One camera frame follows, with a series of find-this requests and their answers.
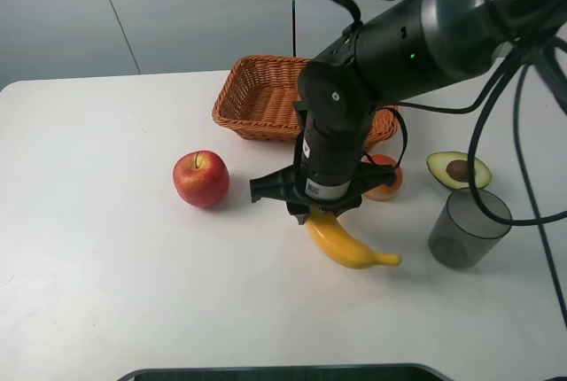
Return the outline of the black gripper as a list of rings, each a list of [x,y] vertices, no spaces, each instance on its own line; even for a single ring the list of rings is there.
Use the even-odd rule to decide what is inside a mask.
[[[303,104],[296,104],[294,109],[300,132],[293,163],[252,179],[249,187],[253,203],[262,198],[283,201],[288,213],[304,225],[314,207],[338,218],[360,206],[365,192],[396,182],[396,165],[361,160],[372,113],[357,120],[353,128],[341,131],[316,119]]]

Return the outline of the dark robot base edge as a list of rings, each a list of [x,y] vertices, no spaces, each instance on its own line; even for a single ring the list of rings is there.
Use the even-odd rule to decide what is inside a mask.
[[[413,363],[139,369],[120,380],[449,380]]]

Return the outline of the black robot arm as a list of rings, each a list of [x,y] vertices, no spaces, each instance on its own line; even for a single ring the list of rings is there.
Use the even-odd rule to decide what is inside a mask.
[[[484,125],[521,66],[533,66],[560,107],[566,77],[555,59],[566,0],[331,0],[352,23],[298,79],[300,132],[290,166],[250,181],[252,200],[286,203],[304,222],[313,207],[342,214],[392,185],[394,166],[363,153],[375,114],[487,74],[471,109]]]

